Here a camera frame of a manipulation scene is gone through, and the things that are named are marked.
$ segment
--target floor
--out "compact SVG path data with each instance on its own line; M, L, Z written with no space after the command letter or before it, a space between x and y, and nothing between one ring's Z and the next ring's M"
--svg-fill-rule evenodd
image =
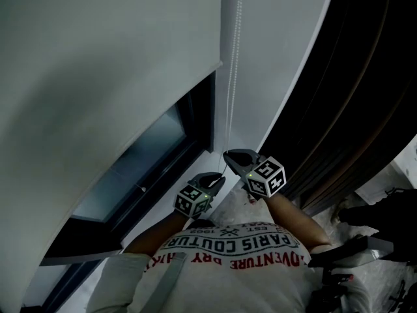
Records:
M348 197L348 206L359 206L363 201L357 195ZM313 218L325 229L335 245L341 245L356 234L371 235L376 231L368 227L349 226L347 224L332 225L330 217L335 207L331 207ZM213 212L210 218L218 225L240 224L249 221L270 221L272 218L263 200L250 203L247 193L235 187L226 199ZM417 282L417 273L412 267L405 264L391 261L374 261L367 265L354 269L356 276L361 279L373 301L374 313L389 312L393 301L389 300L391 295L395 296L405 280L407 290L413 283Z

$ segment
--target white wall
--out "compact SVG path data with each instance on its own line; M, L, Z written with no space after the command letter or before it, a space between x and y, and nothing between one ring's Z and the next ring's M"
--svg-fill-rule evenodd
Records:
M0 310L122 152L220 63L220 0L0 0Z
M329 2L330 0L244 0L231 148L261 147L308 58ZM223 66L218 69L216 80L215 148L217 152L204 153L198 158L132 230L124 245L172 212L175 194L187 180L197 173L217 171L224 141L225 104L235 3L236 0L222 0ZM229 168L225 177L226 184L215 199L214 207L224 199L238 179ZM64 304L60 312L79 312L81 308L85 308L100 278L100 273L101 269L96 270L84 283L83 288Z

